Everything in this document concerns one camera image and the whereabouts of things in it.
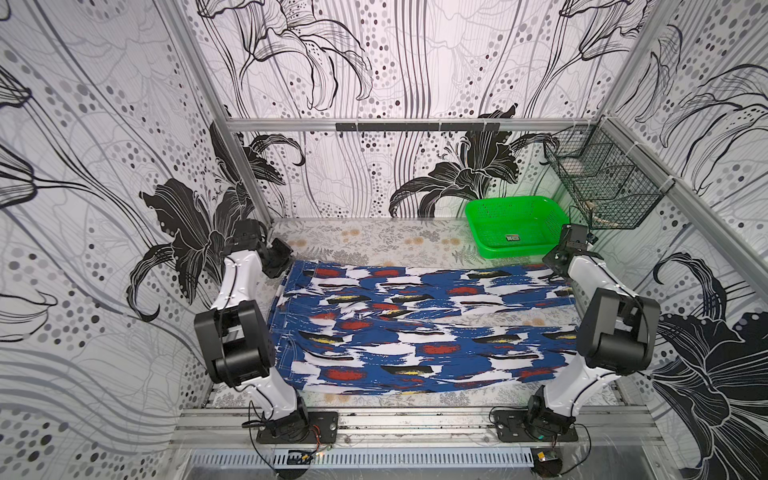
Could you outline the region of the blue patterned long pants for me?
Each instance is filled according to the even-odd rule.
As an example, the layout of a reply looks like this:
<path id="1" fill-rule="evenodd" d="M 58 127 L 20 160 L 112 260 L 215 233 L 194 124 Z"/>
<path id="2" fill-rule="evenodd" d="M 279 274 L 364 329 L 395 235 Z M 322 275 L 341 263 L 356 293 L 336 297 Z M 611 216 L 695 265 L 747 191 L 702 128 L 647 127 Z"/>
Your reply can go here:
<path id="1" fill-rule="evenodd" d="M 570 288 L 541 265 L 316 261 L 293 265 L 268 319 L 283 379 L 339 395 L 547 381 L 574 357 L 579 322 Z"/>

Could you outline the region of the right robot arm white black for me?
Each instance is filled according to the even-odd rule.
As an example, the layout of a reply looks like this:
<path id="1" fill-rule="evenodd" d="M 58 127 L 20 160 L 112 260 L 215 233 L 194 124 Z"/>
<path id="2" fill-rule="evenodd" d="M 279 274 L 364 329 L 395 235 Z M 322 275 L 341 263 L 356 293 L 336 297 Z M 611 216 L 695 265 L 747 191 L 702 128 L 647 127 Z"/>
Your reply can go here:
<path id="1" fill-rule="evenodd" d="M 559 243 L 544 256 L 545 265 L 583 291 L 589 303 L 576 334 L 576 357 L 529 399 L 523 425 L 539 441 L 566 435 L 591 396 L 646 369 L 653 357 L 659 303 L 620 281 L 589 250 L 591 238 L 587 226 L 565 224 Z"/>

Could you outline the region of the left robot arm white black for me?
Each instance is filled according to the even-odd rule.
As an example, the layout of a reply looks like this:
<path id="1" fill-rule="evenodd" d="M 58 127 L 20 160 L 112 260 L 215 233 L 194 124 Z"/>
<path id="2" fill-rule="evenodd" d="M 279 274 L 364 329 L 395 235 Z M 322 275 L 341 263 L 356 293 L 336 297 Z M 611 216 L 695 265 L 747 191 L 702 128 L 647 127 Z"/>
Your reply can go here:
<path id="1" fill-rule="evenodd" d="M 291 262 L 292 249 L 281 240 L 269 241 L 262 222 L 236 221 L 225 241 L 218 296 L 194 319 L 209 377 L 248 396 L 245 427 L 273 443 L 296 440 L 310 429 L 303 399 L 278 371 L 268 322 L 256 300 L 258 280 L 278 277 Z"/>

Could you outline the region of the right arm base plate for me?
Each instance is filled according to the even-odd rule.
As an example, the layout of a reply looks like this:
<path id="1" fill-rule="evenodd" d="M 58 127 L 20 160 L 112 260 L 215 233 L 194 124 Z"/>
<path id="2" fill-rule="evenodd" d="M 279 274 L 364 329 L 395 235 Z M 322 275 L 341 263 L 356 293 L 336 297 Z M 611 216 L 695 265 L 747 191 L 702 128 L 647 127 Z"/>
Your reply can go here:
<path id="1" fill-rule="evenodd" d="M 573 422 L 536 418 L 527 421 L 527 413 L 517 409 L 498 409 L 489 413 L 489 421 L 497 438 L 503 443 L 549 443 L 576 442 L 579 436 Z"/>

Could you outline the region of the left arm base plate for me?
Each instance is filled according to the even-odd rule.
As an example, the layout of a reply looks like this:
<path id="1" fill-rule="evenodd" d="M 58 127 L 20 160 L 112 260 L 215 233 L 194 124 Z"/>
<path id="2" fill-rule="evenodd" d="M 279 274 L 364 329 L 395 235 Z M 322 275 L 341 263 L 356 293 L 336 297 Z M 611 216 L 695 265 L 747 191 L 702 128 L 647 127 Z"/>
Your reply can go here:
<path id="1" fill-rule="evenodd" d="M 260 444 L 333 444 L 338 434 L 337 411 L 296 411 L 261 427 L 256 440 Z"/>

